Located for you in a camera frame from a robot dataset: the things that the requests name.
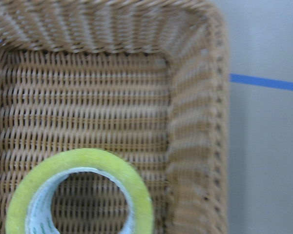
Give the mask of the brown wicker basket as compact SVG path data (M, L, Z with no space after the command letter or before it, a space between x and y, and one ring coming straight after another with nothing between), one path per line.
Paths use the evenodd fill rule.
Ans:
M0 234L23 177L99 148L147 185L156 234L225 234L227 29L207 0L0 0Z

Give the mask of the yellow tape roll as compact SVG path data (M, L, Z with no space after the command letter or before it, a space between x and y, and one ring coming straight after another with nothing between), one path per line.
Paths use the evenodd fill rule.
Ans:
M51 203L59 184L73 173L107 177L125 195L129 212L122 234L151 234L154 214L149 191L138 172L117 155L101 149L58 153L35 166L17 186L6 215L8 234L57 234Z

